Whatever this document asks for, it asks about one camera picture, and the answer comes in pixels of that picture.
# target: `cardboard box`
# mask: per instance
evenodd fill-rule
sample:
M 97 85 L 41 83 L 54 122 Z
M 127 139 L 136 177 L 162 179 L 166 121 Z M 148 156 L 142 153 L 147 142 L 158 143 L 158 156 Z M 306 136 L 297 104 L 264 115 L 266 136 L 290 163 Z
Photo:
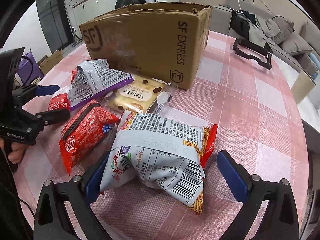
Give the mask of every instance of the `cardboard box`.
M 57 65 L 62 59 L 62 49 L 58 49 L 39 65 L 42 73 L 44 75 L 47 75 L 48 72 L 53 69 L 53 67 Z
M 128 5 L 80 25 L 92 59 L 189 89 L 207 44 L 212 7 L 193 3 Z

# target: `blue round label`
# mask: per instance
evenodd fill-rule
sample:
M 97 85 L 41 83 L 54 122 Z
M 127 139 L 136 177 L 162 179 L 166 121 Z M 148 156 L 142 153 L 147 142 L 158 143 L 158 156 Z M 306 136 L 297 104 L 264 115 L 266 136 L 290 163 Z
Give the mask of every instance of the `blue round label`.
M 102 127 L 102 132 L 103 132 L 104 134 L 106 134 L 107 132 L 110 131 L 110 129 L 111 129 L 112 127 L 114 127 L 113 124 L 105 124 L 105 125 Z

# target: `washing machine door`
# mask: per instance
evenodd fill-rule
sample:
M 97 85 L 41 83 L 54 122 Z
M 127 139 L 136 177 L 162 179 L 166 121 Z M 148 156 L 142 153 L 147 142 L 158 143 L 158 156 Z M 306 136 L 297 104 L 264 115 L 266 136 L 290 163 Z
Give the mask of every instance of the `washing machine door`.
M 147 3 L 146 0 L 117 0 L 115 9 L 118 9 L 129 4 Z

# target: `checkered tablecloth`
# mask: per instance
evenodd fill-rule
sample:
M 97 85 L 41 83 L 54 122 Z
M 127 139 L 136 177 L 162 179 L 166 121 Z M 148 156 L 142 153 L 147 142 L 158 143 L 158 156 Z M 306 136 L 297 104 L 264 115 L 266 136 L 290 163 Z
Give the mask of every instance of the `checkered tablecloth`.
M 273 68 L 267 70 L 253 60 L 241 58 L 232 50 L 234 40 L 210 32 L 191 89 L 178 89 L 161 112 L 190 125 L 219 125 L 215 151 L 205 169 L 203 214 L 196 216 L 165 192 L 137 181 L 129 182 L 106 191 L 91 204 L 100 219 L 127 237 L 219 239 L 242 206 L 217 169 L 215 156 L 224 149 L 250 174 L 258 174 L 263 180 L 279 182 L 287 178 L 301 220 L 308 186 L 308 154 L 297 105 L 276 61 L 272 60 Z M 72 69 L 85 59 L 90 57 L 83 44 L 58 63 L 41 85 L 70 84 Z M 50 96 L 34 98 L 25 109 L 32 114 L 46 111 L 49 100 Z M 46 179 L 58 183 L 82 174 L 104 150 L 110 149 L 115 135 L 109 134 L 73 168 L 69 177 L 59 154 L 61 129 L 61 125 L 46 127 L 36 145 L 27 150 L 14 175 L 19 197 L 33 210 Z M 266 206 L 263 203 L 247 239 L 254 236 Z M 22 208 L 33 225 L 31 214 L 24 205 Z M 73 225 L 79 229 L 70 205 L 67 209 Z

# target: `blue gripper pad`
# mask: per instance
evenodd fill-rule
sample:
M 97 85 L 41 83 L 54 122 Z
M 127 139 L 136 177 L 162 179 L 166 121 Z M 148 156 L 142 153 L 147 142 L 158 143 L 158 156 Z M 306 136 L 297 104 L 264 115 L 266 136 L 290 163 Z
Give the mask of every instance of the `blue gripper pad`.
M 92 175 L 91 179 L 85 186 L 85 199 L 87 205 L 96 202 L 100 194 L 100 184 L 103 176 L 104 169 L 107 165 L 109 155 L 104 159 L 104 161 L 97 168 L 96 172 Z
M 225 156 L 224 151 L 220 151 L 218 153 L 217 166 L 236 200 L 238 202 L 246 203 L 248 200 L 247 185 L 237 173 L 235 167 Z
M 37 87 L 33 94 L 38 97 L 43 97 L 47 95 L 52 95 L 54 92 L 58 91 L 60 87 L 58 85 L 51 85 L 51 86 L 40 86 Z

